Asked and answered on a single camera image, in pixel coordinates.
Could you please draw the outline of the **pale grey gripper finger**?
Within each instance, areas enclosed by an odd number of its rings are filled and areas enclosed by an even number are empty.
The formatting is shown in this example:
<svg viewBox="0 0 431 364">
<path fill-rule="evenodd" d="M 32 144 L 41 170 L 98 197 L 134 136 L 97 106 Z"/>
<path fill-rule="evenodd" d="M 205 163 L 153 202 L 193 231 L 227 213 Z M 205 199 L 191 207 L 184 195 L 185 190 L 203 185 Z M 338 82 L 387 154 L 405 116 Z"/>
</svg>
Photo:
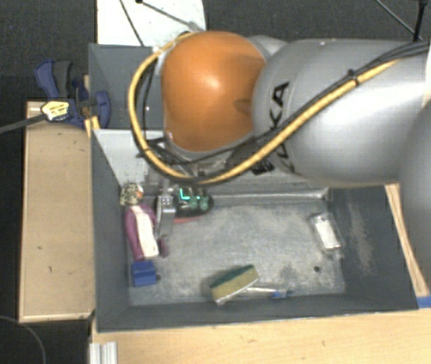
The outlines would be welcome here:
<svg viewBox="0 0 431 364">
<path fill-rule="evenodd" d="M 176 208 L 172 196 L 158 196 L 156 199 L 156 232 L 158 238 L 172 233 Z"/>
</svg>

